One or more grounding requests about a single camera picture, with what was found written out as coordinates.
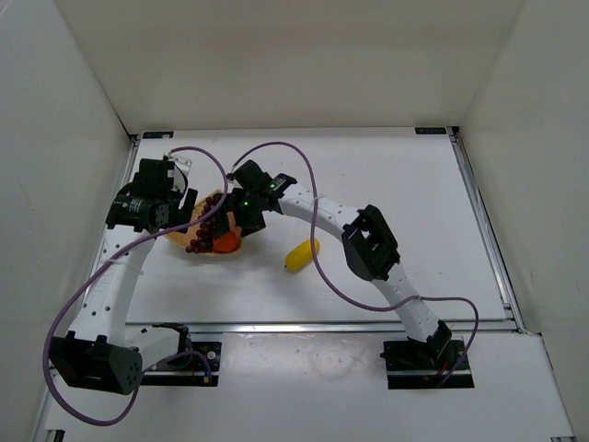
white wall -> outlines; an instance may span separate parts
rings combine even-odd
[[[42,342],[87,277],[129,144],[53,2],[2,10],[0,81],[0,440],[24,441]]]
[[[458,124],[523,0],[59,0],[131,132]]]
[[[589,440],[589,3],[526,3],[463,121],[525,323]]]

white enclosure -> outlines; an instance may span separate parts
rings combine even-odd
[[[184,440],[209,423],[201,440],[588,441],[587,22],[582,0],[0,0],[0,439]],[[153,130],[175,133],[141,139]],[[133,296],[130,325],[222,333],[208,336],[224,343],[218,388],[146,387],[109,429],[67,416],[42,343],[138,160],[189,144],[228,167],[287,138],[321,193],[382,208],[420,292],[476,301],[476,388],[386,390],[378,352],[402,333],[396,315],[343,304],[312,267],[285,274],[308,225],[269,215],[215,264],[160,239]],[[255,159],[308,184],[294,155]],[[220,187],[205,160],[190,179]],[[338,285],[382,303],[319,239]],[[468,308],[432,309],[468,336]],[[96,417],[128,400],[63,390]]]

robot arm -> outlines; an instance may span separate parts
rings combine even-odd
[[[160,228],[189,222],[196,196],[174,161],[143,159],[133,181],[110,207],[101,263]],[[50,359],[70,387],[129,394],[143,371],[166,356],[191,349],[189,330],[179,324],[154,325],[125,337],[137,278],[154,243],[147,240],[112,262],[90,287],[66,336],[52,338]]]
[[[313,193],[294,178],[279,174],[272,179],[249,160],[230,174],[230,179],[238,187],[225,202],[225,212],[233,212],[236,224],[242,227],[242,236],[265,228],[264,211],[312,222]],[[222,218],[226,218],[224,211],[217,212],[216,220]],[[341,241],[350,270],[376,287],[390,306],[419,295],[400,262],[398,243],[376,207],[356,209],[320,197],[316,227]],[[219,237],[228,227],[220,222],[215,223],[214,229]],[[452,338],[448,327],[420,299],[412,299],[396,312],[416,355],[414,365],[436,366]]]
[[[313,194],[297,183],[284,190],[284,195],[279,199],[278,204],[283,215],[293,216],[310,223],[313,214],[313,202]],[[357,219],[366,211],[334,203],[328,198],[322,197],[318,199],[317,227],[347,245],[346,259],[348,266],[357,276],[369,281],[376,287],[389,305],[394,306],[406,297],[418,296],[419,293],[408,280],[400,262],[392,266],[387,274],[387,279],[376,279],[372,277],[369,269],[362,266],[360,257],[354,255],[355,249],[352,246],[355,241],[354,238],[364,242],[362,230],[355,227],[354,223],[357,224]],[[380,212],[373,207],[374,211],[376,211],[375,214],[380,215]],[[389,253],[396,253],[396,250],[390,250]],[[423,301],[419,299],[412,300],[395,311],[411,339],[426,343],[427,339],[436,333],[440,320],[427,308]]]
[[[256,163],[247,161],[230,178],[241,187],[216,208],[217,238],[228,230],[227,212],[234,214],[243,237],[265,227],[264,211],[311,222],[312,193],[292,177],[280,174],[272,179]],[[102,255],[110,256],[160,228],[188,223],[197,192],[186,187],[185,175],[174,161],[166,157],[143,159],[132,183],[121,189],[112,203]],[[185,201],[180,209],[182,197]],[[352,272],[373,284],[391,306],[417,296],[400,264],[397,242],[377,208],[368,205],[358,210],[320,198],[317,227],[341,240]],[[52,337],[50,359],[69,386],[129,394],[136,390],[142,371],[166,356],[191,349],[188,328],[180,324],[154,325],[125,338],[133,290],[153,245],[154,241],[148,240],[116,260],[91,286],[66,336]],[[420,299],[396,312],[410,338],[411,358],[417,361],[410,363],[436,366],[451,339],[444,322]]]

black mounting plate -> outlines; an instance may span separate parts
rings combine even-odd
[[[386,341],[384,346],[385,351],[381,357],[387,363],[389,390],[473,389],[475,387],[468,356],[444,385],[440,386],[440,381],[447,373],[447,369],[454,366],[456,360],[464,353],[462,340],[450,341],[434,366],[418,365],[412,357],[414,348],[411,341]]]
[[[204,371],[202,360],[199,357],[194,357],[182,368],[175,368],[168,364],[158,364],[155,370],[145,373],[141,385],[216,387],[219,384],[218,372],[221,366],[221,346],[219,342],[192,341],[192,350],[201,353],[209,362],[211,372],[213,373],[210,382],[204,382],[204,375],[201,374]]]

bunch of grapes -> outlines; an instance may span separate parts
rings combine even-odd
[[[208,197],[205,200],[204,208],[201,215],[208,214],[214,207],[213,198]],[[213,250],[213,231],[214,222],[212,219],[199,225],[196,231],[196,239],[191,239],[190,246],[186,246],[187,253],[204,253]]]

